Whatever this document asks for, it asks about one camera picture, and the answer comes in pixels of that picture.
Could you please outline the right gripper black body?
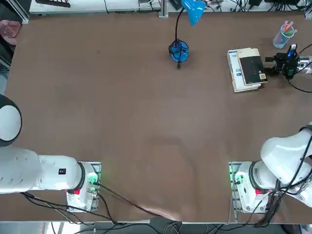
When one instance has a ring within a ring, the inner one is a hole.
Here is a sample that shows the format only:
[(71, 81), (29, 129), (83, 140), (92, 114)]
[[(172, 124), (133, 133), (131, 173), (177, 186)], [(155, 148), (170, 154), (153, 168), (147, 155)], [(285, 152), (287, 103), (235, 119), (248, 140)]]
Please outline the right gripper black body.
[(275, 55), (275, 69), (282, 73), (286, 79), (292, 79), (297, 71), (297, 52), (277, 53)]

